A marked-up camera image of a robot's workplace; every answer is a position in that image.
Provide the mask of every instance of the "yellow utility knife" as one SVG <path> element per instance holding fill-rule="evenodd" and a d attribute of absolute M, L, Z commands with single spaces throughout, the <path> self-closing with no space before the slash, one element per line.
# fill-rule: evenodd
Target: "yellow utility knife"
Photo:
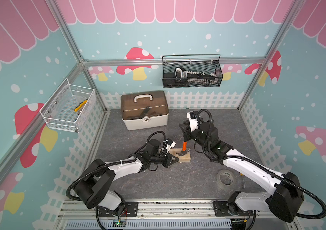
<path fill-rule="evenodd" d="M 79 106 L 74 109 L 74 111 L 78 112 L 86 103 L 87 103 L 87 99 L 81 102 Z"/>

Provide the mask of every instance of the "mounting plate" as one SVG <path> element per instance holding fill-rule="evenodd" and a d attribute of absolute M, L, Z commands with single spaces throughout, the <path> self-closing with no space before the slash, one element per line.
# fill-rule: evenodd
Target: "mounting plate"
<path fill-rule="evenodd" d="M 214 207 L 215 216 L 233 216 L 229 212 L 227 201 L 218 201 L 218 200 L 213 201 L 213 207 Z M 249 215 L 253 216 L 252 210 L 239 212 L 238 216 L 249 216 Z"/>
<path fill-rule="evenodd" d="M 138 202 L 125 202 L 127 207 L 126 217 L 137 217 L 138 214 Z M 99 217 L 114 217 L 107 210 L 100 209 Z"/>

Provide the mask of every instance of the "white toolbox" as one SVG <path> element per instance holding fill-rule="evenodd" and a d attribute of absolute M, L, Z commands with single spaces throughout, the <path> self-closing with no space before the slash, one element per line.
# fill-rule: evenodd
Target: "white toolbox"
<path fill-rule="evenodd" d="M 164 91 L 122 95 L 121 113 L 128 130 L 166 126 L 169 110 Z"/>

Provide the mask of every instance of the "clear tape roll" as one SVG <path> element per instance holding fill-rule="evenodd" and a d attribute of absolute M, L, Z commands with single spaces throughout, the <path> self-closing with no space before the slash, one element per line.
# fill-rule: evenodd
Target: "clear tape roll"
<path fill-rule="evenodd" d="M 230 184 L 223 183 L 221 181 L 221 175 L 227 176 L 228 179 L 230 179 L 231 183 Z M 216 180 L 217 180 L 217 185 L 220 188 L 231 188 L 235 184 L 235 177 L 234 177 L 233 173 L 227 169 L 220 170 L 219 173 L 217 174 Z"/>

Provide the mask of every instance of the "white wire mesh basket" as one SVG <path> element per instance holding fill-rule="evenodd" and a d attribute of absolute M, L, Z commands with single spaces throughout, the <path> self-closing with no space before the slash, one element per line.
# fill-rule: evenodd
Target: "white wire mesh basket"
<path fill-rule="evenodd" d="M 77 112 L 75 109 L 85 100 Z M 56 130 L 80 132 L 95 104 L 94 89 L 71 85 L 66 78 L 41 108 L 47 126 Z"/>

